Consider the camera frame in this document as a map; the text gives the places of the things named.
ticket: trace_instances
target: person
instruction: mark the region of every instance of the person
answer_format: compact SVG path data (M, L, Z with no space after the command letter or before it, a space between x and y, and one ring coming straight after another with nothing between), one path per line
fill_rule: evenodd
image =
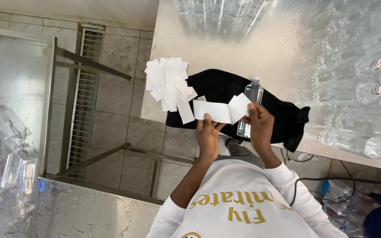
M205 114L196 128L199 156L160 207L147 238L347 238L335 228L298 176L274 154L274 117L248 104L251 145L260 157L230 139L231 156L219 155L223 123Z

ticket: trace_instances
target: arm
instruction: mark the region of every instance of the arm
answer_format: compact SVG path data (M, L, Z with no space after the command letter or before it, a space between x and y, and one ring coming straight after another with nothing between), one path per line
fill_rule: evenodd
M146 238L171 237L183 222L186 208L198 191L209 167L219 155L219 131L224 126L225 123L212 122L209 114L205 114L205 120L198 120L196 126L198 160L160 207Z
M274 117L260 104L248 104L249 117L242 121L251 125L251 145L264 162L268 180L289 204L295 192L297 174L290 171L274 154L270 145ZM298 182L292 209L322 238L347 238L335 228L303 183Z

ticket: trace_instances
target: black cloth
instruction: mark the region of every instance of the black cloth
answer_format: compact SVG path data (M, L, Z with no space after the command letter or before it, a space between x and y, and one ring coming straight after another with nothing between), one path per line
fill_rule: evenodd
M234 95L241 94L245 86L251 81L241 76L221 71L208 69L198 74L189 76L188 86L193 87L198 97L205 96L208 102L228 104ZM193 112L193 101L189 102ZM261 104L274 116L273 135L271 143L282 143L290 152L295 152L304 135L304 125L308 120L310 107L299 109L291 102L283 102L266 89L262 95ZM196 129L197 120L183 125L179 112L168 112L166 124L169 127ZM251 141L248 138L236 135L237 125L227 124L220 132L232 138Z

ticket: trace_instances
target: sleeve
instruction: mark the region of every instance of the sleeve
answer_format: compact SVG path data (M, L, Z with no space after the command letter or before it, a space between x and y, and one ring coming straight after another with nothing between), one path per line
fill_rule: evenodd
M295 192L295 181L298 175L289 170L283 163L274 169L264 169L268 180L272 183L288 204L292 202ZM296 198L292 209L320 238L347 238L347 235L335 228L329 221L326 213L305 185L298 182L296 187Z
M146 238L170 238L185 216L185 208L177 206L170 196L160 207Z

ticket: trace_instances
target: hand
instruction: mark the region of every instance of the hand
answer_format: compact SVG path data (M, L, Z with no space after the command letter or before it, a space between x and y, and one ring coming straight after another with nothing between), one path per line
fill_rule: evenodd
M271 149L271 135L273 133L274 116L265 107L254 102L248 104L249 117L241 119L251 125L251 145L258 154Z
M199 144L198 158L213 162L219 155L219 131L226 124L212 122L211 116L208 113L204 115L204 119L198 120L198 125L196 126L196 138Z

